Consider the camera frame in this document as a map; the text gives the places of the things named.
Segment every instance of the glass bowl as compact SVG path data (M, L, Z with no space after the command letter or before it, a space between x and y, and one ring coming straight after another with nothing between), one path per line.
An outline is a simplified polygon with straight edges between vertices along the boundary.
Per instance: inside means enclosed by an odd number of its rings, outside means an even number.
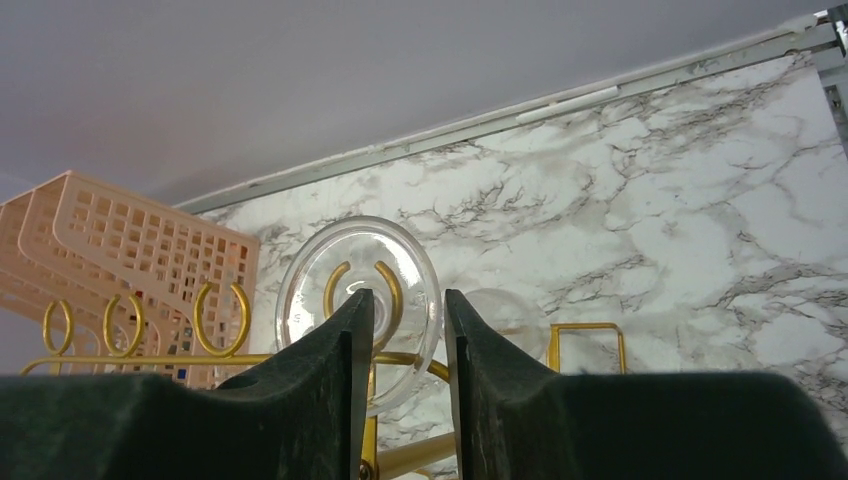
M374 292L374 354L414 353L412 365L377 365L368 416L403 403L426 373L442 331L442 297L433 265L412 235L388 220L335 222L297 252L277 296L277 347L323 323L356 290Z

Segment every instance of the gold metal rack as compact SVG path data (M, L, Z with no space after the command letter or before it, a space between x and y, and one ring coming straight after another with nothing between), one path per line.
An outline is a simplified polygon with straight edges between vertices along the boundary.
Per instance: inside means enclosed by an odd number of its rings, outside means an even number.
M325 314L332 314L333 300L332 294L341 276L350 268L347 262L340 265L331 275L327 282L327 288L324 295L324 310ZM390 317L390 328L385 337L379 338L378 344L382 348L391 338L391 334L397 329L397 324L402 316L403 297L394 272L382 262L378 262L375 268L381 273L383 278L389 285L392 294L392 313ZM143 366L160 366L160 365L179 365L179 366L252 366L261 363L271 357L271 354L236 354L239 348L244 344L251 325L251 308L242 287L233 283L230 285L233 293L238 299L241 310L241 326L238 335L229 347L215 347L206 337L203 331L201 319L203 317L203 302L213 288L213 285L206 283L201 288L194 303L194 318L192 326L196 332L197 340L200 342L203 349L208 353L208 356L186 355L186 356L134 356L139 347L141 339L144 335L145 316L144 308L141 301L133 296L128 297L136 313L136 331L129 345L121 350L115 345L113 338L114 326L114 311L115 306L120 300L119 296L115 296L107 305L103 315L103 337L106 340L108 353L110 356L88 356L88 355L72 355L65 356L71 345L75 321L74 313L71 305L66 300L53 301L44 312L42 323L42 336L47 352L50 354L47 357L38 358L27 364L21 371L22 375L30 373L39 365L58 366L59 368L51 369L58 373L63 364L91 364L91 365L143 365ZM51 338L51 329L53 328L52 318L56 308L61 308L66 321L65 333L60 346L56 347ZM625 354L624 333L621 328L614 323L561 323L551 325L551 339L548 348L548 366L555 371L560 369L560 333L565 330L614 330L618 337L618 355L619 368L621 373L627 371L627 359ZM414 353L406 352L383 352L377 351L374 355L374 364L384 365L412 365L419 361L419 357ZM427 371L444 382L449 382L449 369L443 363L433 360L427 367ZM369 375L369 395L374 395L376 380L376 370L372 367ZM377 417L369 417L366 420L365 431L363 432L363 450L362 462L360 466L360 479L391 479L401 476L406 473L418 473L427 478L432 478L428 472L422 470L431 463L443 460L455 454L454 434L448 433L439 435L433 438L422 440L419 442L394 448L384 452L377 452Z

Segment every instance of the marble wall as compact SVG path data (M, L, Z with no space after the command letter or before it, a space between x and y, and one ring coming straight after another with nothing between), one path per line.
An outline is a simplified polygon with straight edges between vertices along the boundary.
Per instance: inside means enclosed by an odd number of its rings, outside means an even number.
M253 351L273 348L297 249L378 215L418 238L442 289L510 290L549 323L617 322L633 372L782 373L848 440L846 185L817 73L795 56L206 216L262 241ZM615 355L612 334L563 337L565 370L612 372ZM450 430L446 387L428 381L381 417L380 444Z

